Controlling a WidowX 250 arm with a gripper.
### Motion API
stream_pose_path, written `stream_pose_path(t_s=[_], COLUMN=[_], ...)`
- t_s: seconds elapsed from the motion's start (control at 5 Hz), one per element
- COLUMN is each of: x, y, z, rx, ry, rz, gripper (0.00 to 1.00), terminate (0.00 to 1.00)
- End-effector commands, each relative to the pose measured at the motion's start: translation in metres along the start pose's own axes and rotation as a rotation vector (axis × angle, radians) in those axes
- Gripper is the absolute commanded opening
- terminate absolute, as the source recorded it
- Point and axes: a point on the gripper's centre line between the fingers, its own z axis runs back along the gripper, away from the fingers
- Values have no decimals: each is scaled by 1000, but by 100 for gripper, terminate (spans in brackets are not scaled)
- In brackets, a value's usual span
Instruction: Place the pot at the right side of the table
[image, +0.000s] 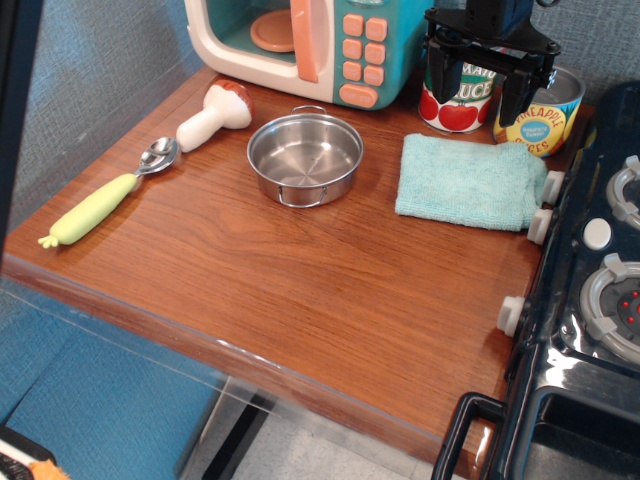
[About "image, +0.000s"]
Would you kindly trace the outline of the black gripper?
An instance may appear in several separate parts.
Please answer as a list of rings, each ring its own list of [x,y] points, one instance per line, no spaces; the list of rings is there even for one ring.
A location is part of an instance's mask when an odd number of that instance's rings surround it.
[[[505,66],[499,124],[513,125],[531,104],[544,75],[553,71],[561,51],[556,41],[532,25],[533,7],[532,1],[466,1],[458,8],[426,10],[425,48],[435,99],[445,104],[457,95],[464,63],[495,72]],[[502,48],[524,58],[508,64],[504,58],[490,57]]]

